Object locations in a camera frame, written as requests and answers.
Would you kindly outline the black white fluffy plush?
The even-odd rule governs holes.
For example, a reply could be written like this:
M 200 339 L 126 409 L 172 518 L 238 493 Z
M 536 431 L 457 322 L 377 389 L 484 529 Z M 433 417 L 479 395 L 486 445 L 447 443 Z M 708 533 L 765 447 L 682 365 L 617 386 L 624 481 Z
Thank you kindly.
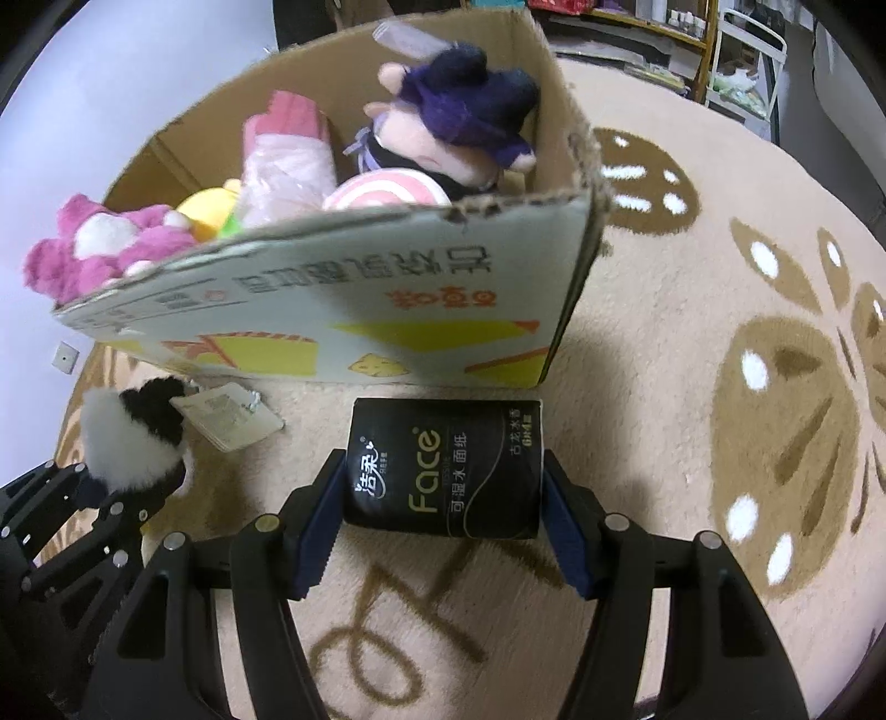
M 183 474 L 185 396 L 176 377 L 153 378 L 138 388 L 90 388 L 81 408 L 81 440 L 89 476 L 107 495 L 141 492 Z

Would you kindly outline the pink bear plush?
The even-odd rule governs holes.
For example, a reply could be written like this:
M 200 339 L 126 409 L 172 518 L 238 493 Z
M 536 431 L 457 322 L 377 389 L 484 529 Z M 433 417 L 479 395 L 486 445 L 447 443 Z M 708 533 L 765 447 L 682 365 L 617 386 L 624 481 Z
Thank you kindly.
M 112 212 L 77 193 L 57 212 L 57 235 L 29 250 L 24 285 L 65 306 L 194 246 L 190 220 L 169 205 Z

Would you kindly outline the white paper tag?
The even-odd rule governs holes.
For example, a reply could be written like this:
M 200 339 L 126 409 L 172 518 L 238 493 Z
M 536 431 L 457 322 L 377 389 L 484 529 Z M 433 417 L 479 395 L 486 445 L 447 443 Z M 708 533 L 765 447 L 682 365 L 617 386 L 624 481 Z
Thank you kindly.
M 222 453 L 261 443 L 285 426 L 260 393 L 237 383 L 173 398 L 171 405 Z

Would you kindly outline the beige patterned rug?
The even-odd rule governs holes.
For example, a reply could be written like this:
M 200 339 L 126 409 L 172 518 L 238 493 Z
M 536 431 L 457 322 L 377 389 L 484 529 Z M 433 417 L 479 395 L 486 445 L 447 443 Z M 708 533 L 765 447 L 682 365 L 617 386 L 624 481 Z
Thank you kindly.
M 611 152 L 673 171 L 696 218 L 619 210 L 539 387 L 574 480 L 649 531 L 724 534 L 806 707 L 882 657 L 884 254 L 787 153 L 616 70 L 563 74 Z M 590 621 L 544 546 L 342 534 L 299 623 L 348 718 L 550 718 Z

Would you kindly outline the yellow round plush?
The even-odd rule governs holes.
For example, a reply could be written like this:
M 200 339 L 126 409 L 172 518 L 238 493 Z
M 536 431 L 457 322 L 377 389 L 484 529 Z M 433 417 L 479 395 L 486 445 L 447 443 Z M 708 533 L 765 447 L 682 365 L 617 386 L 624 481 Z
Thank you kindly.
M 222 186 L 192 193 L 177 206 L 190 222 L 190 232 L 198 243 L 215 240 L 236 207 L 240 180 L 228 178 Z

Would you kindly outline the open cardboard box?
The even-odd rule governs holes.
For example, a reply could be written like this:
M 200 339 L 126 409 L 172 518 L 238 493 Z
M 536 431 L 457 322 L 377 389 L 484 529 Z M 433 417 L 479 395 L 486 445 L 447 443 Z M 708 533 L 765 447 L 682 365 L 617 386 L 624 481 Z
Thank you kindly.
M 57 321 L 189 375 L 538 385 L 605 225 L 593 132 L 529 13 L 431 13 L 411 25 L 538 81 L 526 180 L 447 207 L 347 208 L 247 229 L 61 306 Z

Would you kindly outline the pink tissue pack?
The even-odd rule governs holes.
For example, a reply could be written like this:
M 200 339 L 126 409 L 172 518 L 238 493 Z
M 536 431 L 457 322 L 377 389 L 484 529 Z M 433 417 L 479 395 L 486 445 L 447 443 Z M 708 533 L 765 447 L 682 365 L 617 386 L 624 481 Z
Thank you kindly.
M 243 171 L 234 216 L 253 229 L 323 210 L 338 186 L 329 121 L 309 97 L 276 90 L 243 125 Z

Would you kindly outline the pink swirl plush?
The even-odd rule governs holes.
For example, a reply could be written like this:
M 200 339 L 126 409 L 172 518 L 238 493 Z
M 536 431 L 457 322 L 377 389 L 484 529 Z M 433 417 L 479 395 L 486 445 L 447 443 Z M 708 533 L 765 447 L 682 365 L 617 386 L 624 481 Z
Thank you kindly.
M 323 210 L 339 212 L 399 204 L 449 207 L 451 198 L 425 172 L 409 168 L 383 168 L 357 174 L 340 184 L 324 200 Z

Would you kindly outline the purple haired plush doll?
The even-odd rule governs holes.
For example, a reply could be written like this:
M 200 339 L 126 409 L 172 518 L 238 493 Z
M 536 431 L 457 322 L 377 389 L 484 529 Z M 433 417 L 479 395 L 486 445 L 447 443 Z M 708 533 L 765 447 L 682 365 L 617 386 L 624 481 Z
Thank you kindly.
M 420 171 L 460 201 L 536 167 L 523 126 L 540 88 L 524 70 L 491 69 L 482 48 L 460 42 L 419 66 L 384 63 L 377 80 L 390 99 L 363 107 L 368 124 L 344 150 L 360 172 Z

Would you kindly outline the white utility cart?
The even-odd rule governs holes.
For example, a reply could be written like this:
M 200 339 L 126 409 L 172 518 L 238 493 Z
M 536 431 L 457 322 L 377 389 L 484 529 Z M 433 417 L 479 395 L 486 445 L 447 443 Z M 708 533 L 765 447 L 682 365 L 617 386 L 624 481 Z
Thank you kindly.
M 704 105 L 781 144 L 779 84 L 787 66 L 785 18 L 759 2 L 719 9 Z

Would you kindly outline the wooden bookshelf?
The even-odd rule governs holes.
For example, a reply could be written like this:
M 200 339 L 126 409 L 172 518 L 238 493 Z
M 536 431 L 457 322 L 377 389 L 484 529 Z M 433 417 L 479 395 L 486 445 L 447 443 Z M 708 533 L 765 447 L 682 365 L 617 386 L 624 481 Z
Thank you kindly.
M 530 2 L 562 59 L 622 70 L 702 104 L 718 2 Z

